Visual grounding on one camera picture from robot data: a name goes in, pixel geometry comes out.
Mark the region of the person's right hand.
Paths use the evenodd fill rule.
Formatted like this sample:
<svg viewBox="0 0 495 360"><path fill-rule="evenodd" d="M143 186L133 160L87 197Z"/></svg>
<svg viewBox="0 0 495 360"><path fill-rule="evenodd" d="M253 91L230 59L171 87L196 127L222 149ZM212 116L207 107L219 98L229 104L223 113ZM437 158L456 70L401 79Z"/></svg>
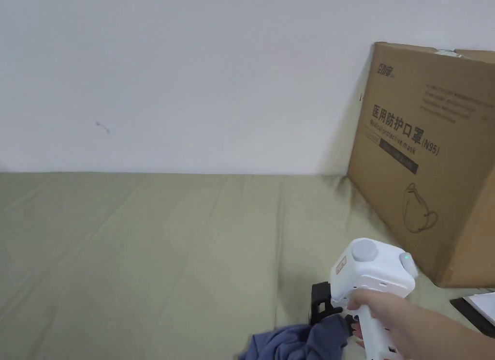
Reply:
<svg viewBox="0 0 495 360"><path fill-rule="evenodd" d="M403 300L393 294L378 292L368 289L356 289L352 291L347 309L356 311L362 306L368 306L373 318L378 319L387 328L396 326L394 315L400 308Z"/></svg>

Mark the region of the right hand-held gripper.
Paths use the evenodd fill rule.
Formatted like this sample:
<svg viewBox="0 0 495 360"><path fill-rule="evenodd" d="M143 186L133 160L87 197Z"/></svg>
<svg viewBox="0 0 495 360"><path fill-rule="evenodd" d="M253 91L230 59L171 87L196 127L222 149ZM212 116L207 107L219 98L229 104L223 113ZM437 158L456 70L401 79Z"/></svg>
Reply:
<svg viewBox="0 0 495 360"><path fill-rule="evenodd" d="M410 253L369 238L353 240L332 266L330 280L311 288L311 324L343 314L348 324L361 326L366 359L401 360L390 330L372 316L369 306L348 308L355 289L367 289L407 297L415 288L418 271Z"/></svg>

